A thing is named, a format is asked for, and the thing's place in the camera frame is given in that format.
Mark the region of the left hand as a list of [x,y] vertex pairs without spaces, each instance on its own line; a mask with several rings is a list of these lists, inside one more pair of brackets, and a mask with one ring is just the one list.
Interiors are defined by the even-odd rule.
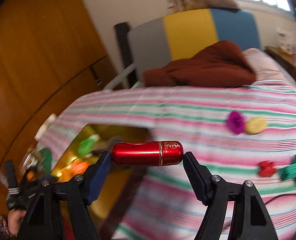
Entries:
[[11,210],[8,213],[7,221],[8,221],[8,229],[9,233],[12,236],[17,236],[23,218],[26,215],[26,210]]

